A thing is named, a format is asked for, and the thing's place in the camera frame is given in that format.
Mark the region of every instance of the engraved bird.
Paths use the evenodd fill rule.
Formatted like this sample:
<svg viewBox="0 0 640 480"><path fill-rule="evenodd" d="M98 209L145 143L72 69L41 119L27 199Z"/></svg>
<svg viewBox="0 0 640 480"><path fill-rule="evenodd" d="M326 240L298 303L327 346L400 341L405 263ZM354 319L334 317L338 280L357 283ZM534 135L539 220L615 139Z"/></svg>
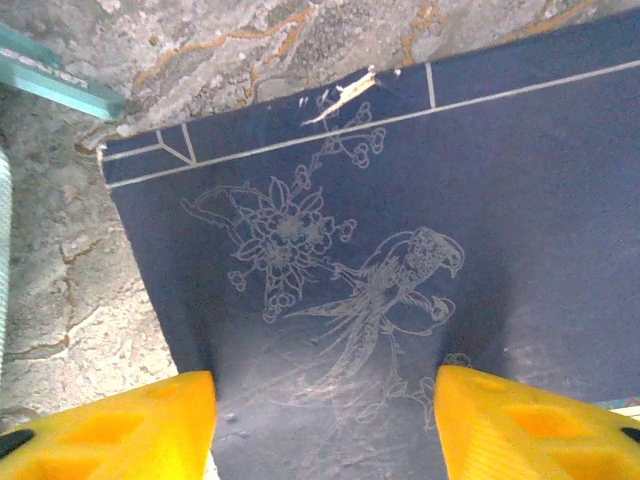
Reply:
<svg viewBox="0 0 640 480"><path fill-rule="evenodd" d="M463 263L464 251L460 245L445 235L420 227L387 238L359 269L333 264L334 276L349 283L351 295L287 315L331 318L328 324L333 326L321 338L344 330L323 353L346 339L344 351L329 372L309 391L322 395L343 385L367 362L380 333L391 335L399 331L410 335L430 335L435 326L451 317L455 304L437 296L428 299L416 288L439 268L449 270L453 278ZM433 323L417 331L398 327L387 318L387 312L397 303L425 310Z"/></svg>

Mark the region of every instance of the dark blue board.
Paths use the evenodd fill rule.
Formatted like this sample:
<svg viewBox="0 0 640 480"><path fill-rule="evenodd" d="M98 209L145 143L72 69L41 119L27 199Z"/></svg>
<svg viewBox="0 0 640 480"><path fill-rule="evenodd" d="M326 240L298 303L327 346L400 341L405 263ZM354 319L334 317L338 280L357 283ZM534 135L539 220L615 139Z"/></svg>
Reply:
<svg viewBox="0 0 640 480"><path fill-rule="evenodd" d="M335 85L108 145L178 368L216 375L222 478L444 479L442 362L638 394L639 36L630 12L380 74L315 124Z"/></svg>

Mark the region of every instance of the black rubber part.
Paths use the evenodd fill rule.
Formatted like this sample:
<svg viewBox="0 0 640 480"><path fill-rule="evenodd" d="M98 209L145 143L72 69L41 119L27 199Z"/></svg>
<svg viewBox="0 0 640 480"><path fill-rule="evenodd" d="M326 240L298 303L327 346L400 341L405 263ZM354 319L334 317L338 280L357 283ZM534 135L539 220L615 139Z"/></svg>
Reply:
<svg viewBox="0 0 640 480"><path fill-rule="evenodd" d="M0 436L0 459L6 457L35 436L36 432L26 428Z"/></svg>
<svg viewBox="0 0 640 480"><path fill-rule="evenodd" d="M631 440L634 440L636 443L640 443L640 428L623 427L620 431Z"/></svg>

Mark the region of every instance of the torn corner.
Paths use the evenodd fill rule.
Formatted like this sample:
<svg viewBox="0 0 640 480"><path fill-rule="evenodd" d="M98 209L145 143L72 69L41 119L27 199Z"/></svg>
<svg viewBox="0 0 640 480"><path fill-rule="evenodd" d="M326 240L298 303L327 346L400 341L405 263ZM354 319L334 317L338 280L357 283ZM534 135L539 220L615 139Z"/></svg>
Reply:
<svg viewBox="0 0 640 480"><path fill-rule="evenodd" d="M356 80L355 82L347 85L346 87L343 87L342 89L338 89L338 91L340 92L340 98L336 103L325 108L322 111L322 113L317 117L312 118L311 120L307 120L306 122L302 122L300 125L301 126L309 125L311 123L317 123L317 122L320 122L321 120L324 120L325 118L327 118L328 115L339 110L340 107L342 107L343 105L346 105L354 98L359 97L364 92L366 92L371 87L373 87L375 84L376 84L375 67L373 65L370 65L367 73L365 73L359 80Z"/></svg>
<svg viewBox="0 0 640 480"><path fill-rule="evenodd" d="M103 164L104 164L104 152L107 149L107 146L104 143L99 143L96 145L96 160L98 161L98 168L100 169L100 174L104 176Z"/></svg>

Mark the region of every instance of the cracked concrete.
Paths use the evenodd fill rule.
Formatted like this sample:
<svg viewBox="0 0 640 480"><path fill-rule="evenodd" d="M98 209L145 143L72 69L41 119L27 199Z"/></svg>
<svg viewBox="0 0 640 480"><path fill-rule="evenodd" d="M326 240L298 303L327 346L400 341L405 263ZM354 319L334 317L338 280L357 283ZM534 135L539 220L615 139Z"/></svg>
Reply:
<svg viewBox="0 0 640 480"><path fill-rule="evenodd" d="M14 221L1 426L175 373L94 158L130 135L512 41L640 0L5 0L0 18L129 99L100 122L0 89Z"/></svg>

